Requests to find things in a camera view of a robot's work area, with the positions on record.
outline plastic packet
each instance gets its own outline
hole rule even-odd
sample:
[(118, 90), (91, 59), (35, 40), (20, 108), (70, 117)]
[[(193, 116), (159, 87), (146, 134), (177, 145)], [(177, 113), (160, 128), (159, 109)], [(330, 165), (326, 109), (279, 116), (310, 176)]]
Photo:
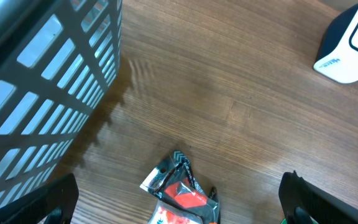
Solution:
[(193, 176), (189, 159), (180, 151), (163, 159), (140, 185), (161, 201), (201, 217), (203, 223), (219, 223), (219, 200), (213, 188), (207, 196)]
[(203, 224), (200, 217), (174, 208), (162, 201), (157, 202), (148, 224)]

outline wood grain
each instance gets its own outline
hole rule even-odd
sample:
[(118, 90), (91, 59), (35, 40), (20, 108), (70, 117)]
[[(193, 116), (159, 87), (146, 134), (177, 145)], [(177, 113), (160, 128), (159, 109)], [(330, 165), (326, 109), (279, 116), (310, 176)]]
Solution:
[(223, 223), (279, 223), (282, 174), (358, 208), (358, 82), (313, 69), (338, 11), (317, 0), (124, 0), (121, 70), (54, 173), (72, 223), (146, 223), (139, 188), (173, 149), (215, 185)]

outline white object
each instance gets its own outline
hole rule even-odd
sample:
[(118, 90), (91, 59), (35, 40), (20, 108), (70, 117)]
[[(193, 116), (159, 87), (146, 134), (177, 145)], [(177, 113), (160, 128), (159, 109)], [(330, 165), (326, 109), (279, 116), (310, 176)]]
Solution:
[(358, 81), (358, 4), (328, 27), (314, 69), (339, 83)]

